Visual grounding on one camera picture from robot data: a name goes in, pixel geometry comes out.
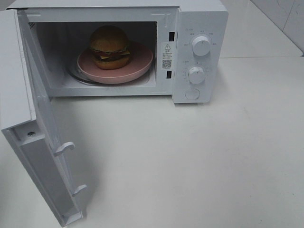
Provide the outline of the pink round plate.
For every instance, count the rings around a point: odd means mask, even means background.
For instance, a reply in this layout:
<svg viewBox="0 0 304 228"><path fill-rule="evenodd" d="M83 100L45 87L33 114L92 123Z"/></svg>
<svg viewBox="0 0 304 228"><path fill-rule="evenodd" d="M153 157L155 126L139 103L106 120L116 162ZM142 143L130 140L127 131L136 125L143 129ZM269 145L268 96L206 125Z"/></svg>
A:
<svg viewBox="0 0 304 228"><path fill-rule="evenodd" d="M128 63L118 69L104 70L98 68L89 50L82 52L77 59L81 73L90 80L102 84L123 84L138 79L144 75L152 65L153 52L145 45L132 41L129 50L131 58Z"/></svg>

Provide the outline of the burger with sesame-free bun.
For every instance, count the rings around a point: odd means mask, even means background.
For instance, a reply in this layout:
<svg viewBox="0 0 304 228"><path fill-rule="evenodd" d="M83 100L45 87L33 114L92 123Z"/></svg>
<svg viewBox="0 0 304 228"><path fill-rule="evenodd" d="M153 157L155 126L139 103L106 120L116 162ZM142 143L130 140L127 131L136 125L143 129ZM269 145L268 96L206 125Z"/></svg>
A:
<svg viewBox="0 0 304 228"><path fill-rule="evenodd" d="M102 26L95 30L89 43L94 64L103 70L124 67L129 62L129 39L116 26Z"/></svg>

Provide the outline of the white microwave door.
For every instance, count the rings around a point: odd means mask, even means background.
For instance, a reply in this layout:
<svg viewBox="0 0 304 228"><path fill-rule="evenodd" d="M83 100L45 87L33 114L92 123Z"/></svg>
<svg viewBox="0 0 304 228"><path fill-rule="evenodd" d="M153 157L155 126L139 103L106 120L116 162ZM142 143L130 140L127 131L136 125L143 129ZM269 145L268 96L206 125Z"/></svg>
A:
<svg viewBox="0 0 304 228"><path fill-rule="evenodd" d="M81 219L66 160L73 142L62 142L43 85L43 67L25 11L0 13L1 131L63 227Z"/></svg>

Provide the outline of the round white door button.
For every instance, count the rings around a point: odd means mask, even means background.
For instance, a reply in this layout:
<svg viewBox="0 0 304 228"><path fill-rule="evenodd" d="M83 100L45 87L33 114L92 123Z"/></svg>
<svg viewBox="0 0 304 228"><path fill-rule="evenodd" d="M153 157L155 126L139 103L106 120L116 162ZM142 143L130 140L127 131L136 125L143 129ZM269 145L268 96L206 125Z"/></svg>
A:
<svg viewBox="0 0 304 228"><path fill-rule="evenodd" d="M189 100L197 100L200 96L198 89L189 89L185 92L185 97Z"/></svg>

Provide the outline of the white warning sticker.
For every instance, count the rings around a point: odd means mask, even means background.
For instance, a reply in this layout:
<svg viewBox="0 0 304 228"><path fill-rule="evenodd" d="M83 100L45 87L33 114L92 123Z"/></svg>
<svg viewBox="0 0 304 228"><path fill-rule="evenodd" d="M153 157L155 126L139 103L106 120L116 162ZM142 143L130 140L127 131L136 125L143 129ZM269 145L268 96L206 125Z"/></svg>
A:
<svg viewBox="0 0 304 228"><path fill-rule="evenodd" d="M170 44L169 42L163 42L161 44L161 66L163 69L172 69L173 56L173 44Z"/></svg>

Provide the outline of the lower white microwave knob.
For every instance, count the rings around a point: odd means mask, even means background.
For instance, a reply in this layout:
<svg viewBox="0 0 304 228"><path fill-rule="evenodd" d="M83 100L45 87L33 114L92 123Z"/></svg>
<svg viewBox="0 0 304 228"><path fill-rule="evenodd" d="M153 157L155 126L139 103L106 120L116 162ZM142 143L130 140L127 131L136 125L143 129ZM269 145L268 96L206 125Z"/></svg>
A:
<svg viewBox="0 0 304 228"><path fill-rule="evenodd" d="M192 84L200 84L205 80L205 78L206 70L204 68L195 66L188 71L188 79Z"/></svg>

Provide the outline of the white microwave knob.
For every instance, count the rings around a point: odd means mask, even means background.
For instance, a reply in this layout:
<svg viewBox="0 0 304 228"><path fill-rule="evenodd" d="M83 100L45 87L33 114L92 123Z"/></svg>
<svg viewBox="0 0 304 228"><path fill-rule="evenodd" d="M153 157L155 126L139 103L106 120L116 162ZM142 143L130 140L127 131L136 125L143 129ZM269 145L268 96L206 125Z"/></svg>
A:
<svg viewBox="0 0 304 228"><path fill-rule="evenodd" d="M205 80L205 78L206 70L204 68L195 66L188 71L188 79L192 84L200 84Z"/></svg>
<svg viewBox="0 0 304 228"><path fill-rule="evenodd" d="M211 50L211 38L206 34L199 34L191 41L191 46L194 55L205 56Z"/></svg>

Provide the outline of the white microwave oven body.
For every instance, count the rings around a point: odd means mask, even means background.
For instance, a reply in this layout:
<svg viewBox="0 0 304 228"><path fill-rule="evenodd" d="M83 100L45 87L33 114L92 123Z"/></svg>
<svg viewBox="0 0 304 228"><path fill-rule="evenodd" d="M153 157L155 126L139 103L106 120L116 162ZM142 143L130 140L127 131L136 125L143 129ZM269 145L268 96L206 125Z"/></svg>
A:
<svg viewBox="0 0 304 228"><path fill-rule="evenodd" d="M206 103L211 98L228 20L219 0L17 0L10 9L26 13L49 97L171 95L175 103ZM86 85L66 72L66 67L79 69L78 56L90 51L90 37L102 26L122 29L129 47L135 41L153 52L144 75L123 84ZM199 34L211 38L211 50L202 57L194 55L191 46ZM172 69L162 68L163 42L173 44ZM190 83L192 67L206 70L202 83ZM197 100L185 97L189 89L199 90Z"/></svg>

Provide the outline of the upper white microwave knob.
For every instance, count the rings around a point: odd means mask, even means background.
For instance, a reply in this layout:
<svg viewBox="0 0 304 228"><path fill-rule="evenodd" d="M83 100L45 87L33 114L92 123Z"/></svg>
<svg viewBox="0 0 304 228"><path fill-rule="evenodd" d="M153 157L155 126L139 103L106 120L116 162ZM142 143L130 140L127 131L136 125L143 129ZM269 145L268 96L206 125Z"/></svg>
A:
<svg viewBox="0 0 304 228"><path fill-rule="evenodd" d="M191 46L194 55L205 56L211 50L211 38L206 34L199 34L191 41Z"/></svg>

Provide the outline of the glass microwave turntable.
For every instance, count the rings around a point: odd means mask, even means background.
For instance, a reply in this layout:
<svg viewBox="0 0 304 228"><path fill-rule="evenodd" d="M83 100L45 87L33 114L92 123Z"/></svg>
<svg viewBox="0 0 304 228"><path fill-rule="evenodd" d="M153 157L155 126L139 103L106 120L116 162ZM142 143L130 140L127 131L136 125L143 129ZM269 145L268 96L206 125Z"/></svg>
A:
<svg viewBox="0 0 304 228"><path fill-rule="evenodd" d="M89 79L85 74L83 74L79 69L73 70L70 69L69 67L66 67L66 72L73 77L75 80L84 83L86 85L100 85L100 83L95 82L91 79Z"/></svg>

